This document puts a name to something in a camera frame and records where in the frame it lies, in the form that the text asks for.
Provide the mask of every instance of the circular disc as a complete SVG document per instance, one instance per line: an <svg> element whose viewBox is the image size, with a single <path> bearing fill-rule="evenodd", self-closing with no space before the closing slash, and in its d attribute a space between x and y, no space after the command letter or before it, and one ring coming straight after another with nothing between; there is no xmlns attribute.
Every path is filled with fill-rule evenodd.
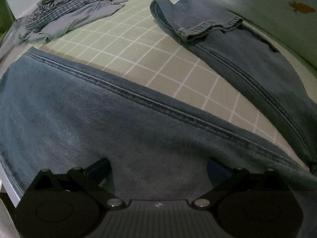
<svg viewBox="0 0 317 238"><path fill-rule="evenodd" d="M302 211L288 192L238 192L217 208L220 225L236 238L294 237Z"/></svg>
<svg viewBox="0 0 317 238"><path fill-rule="evenodd" d="M14 223L24 238L83 237L98 223L100 209L80 192L28 192Z"/></svg>

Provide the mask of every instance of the jeans seam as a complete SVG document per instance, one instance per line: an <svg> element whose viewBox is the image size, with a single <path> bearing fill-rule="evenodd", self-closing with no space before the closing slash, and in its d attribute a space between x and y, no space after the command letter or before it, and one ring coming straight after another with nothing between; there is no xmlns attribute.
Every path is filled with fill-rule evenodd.
<svg viewBox="0 0 317 238"><path fill-rule="evenodd" d="M149 109L152 109L153 111L162 113L162 114L167 115L171 118L174 118L178 121L181 121L185 124L189 124L189 125L194 126L196 128L202 129L206 132L217 135L218 137L229 140L229 141L231 141L231 142L233 142L233 143L235 143L235 144L237 144L245 149L250 150L251 153L256 152L256 153L260 154L259 152L261 152L262 156L268 158L266 153L269 152L270 156L274 155L275 157L279 157L279 159L281 161L287 162L288 164L292 164L293 166L297 166L293 162L290 162L289 160L287 160L286 158L284 158L280 155L277 155L273 151L255 143L251 140L248 140L247 138L241 137L241 136L239 136L239 135L237 135L229 130L223 129L219 126L216 126L215 124L207 122L203 119L192 116L188 113L182 112L182 111L177 110L175 108L169 107L169 106L164 105L160 102L157 102L151 98L147 98L147 97L142 96L140 94L134 93L132 91L129 91L129 90L122 88L120 86L117 86L115 84L109 83L108 81L99 79L99 78L92 76L90 74L86 74L86 73L81 72L79 70L75 70L75 69L73 69L69 66L66 66L64 64L49 60L49 59L42 57L40 55L36 55L34 53L31 53L31 52L26 52L25 55L27 55L33 59L36 59L38 61L41 61L43 63L46 63L46 64L48 64L56 69L59 69L61 71L66 72L68 74L79 77L82 80L88 81L96 86L107 89L107 90L109 90L117 95L120 95L121 97L125 97L131 101L134 101L140 105L143 105Z"/></svg>
<svg viewBox="0 0 317 238"><path fill-rule="evenodd" d="M310 150L308 149L307 140L303 137L303 135L301 135L301 132L302 132L301 128L299 126L297 126L297 124L292 121L292 119L283 110L283 108L280 106L280 104L272 96L270 96L270 94L265 92L264 87L262 87L260 84L258 84L257 81L253 80L253 78L251 76L249 76L248 73L246 73L245 71L242 71L234 63L226 60L221 55L215 53L214 51L211 51L209 48L207 48L205 46L195 44L194 42L191 42L191 43L193 45L197 46L199 49L207 52L209 55L214 57L216 60L220 61L222 64L224 64L225 66L227 66L228 68L233 70L240 77L242 77L255 91L257 91L260 94L260 96L262 96L288 122L288 124L292 127L292 129L296 132L297 136L300 138L305 149L313 157Z"/></svg>

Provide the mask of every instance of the white bed frame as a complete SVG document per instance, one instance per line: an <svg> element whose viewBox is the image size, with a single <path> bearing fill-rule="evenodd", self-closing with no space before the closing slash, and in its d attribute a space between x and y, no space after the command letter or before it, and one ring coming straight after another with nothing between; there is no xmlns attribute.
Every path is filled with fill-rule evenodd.
<svg viewBox="0 0 317 238"><path fill-rule="evenodd" d="M21 198L15 192L1 164L0 164L0 192L6 192L10 200L12 201L13 205L15 207L18 205Z"/></svg>

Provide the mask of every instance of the jeans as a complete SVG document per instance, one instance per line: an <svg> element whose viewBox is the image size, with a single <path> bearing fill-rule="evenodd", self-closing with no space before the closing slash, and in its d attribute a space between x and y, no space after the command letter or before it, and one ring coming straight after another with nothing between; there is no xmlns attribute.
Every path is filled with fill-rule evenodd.
<svg viewBox="0 0 317 238"><path fill-rule="evenodd" d="M1 164L19 195L42 168L65 173L107 157L125 201L191 201L212 188L214 157L277 169L303 208L301 234L316 236L315 176L269 141L123 78L30 48L1 79L0 119Z"/></svg>
<svg viewBox="0 0 317 238"><path fill-rule="evenodd" d="M154 0L150 9L167 34L254 104L317 174L317 105L278 50L211 0ZM220 28L227 22L229 29Z"/></svg>

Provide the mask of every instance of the plaid shirt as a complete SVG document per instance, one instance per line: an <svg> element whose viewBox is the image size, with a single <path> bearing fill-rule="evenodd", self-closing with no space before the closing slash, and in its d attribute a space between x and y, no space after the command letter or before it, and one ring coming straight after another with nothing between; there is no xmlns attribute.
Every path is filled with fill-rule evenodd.
<svg viewBox="0 0 317 238"><path fill-rule="evenodd" d="M104 0L41 0L38 8L26 19L26 29L38 30L60 17L77 11L86 4Z"/></svg>

